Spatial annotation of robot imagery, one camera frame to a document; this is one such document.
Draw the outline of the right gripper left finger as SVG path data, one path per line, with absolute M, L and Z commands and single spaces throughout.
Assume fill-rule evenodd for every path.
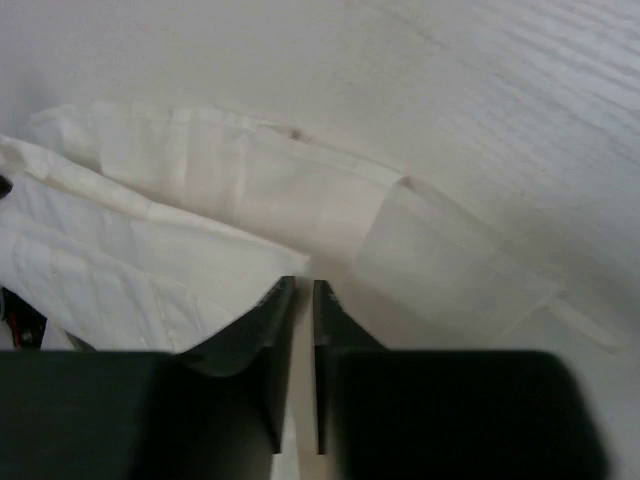
M 285 423 L 296 281 L 180 354 L 6 351 L 5 479 L 267 479 Z

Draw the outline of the white pleated skirt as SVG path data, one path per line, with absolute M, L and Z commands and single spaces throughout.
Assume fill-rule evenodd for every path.
M 497 346 L 530 313 L 600 348 L 616 312 L 427 184 L 214 109 L 65 105 L 1 140 L 1 282 L 101 349 L 181 352 L 281 277 L 391 346 Z

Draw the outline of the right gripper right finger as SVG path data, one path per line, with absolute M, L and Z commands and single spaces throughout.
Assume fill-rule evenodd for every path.
M 607 479 L 580 386 L 533 350 L 382 345 L 313 285 L 317 451 L 332 479 Z

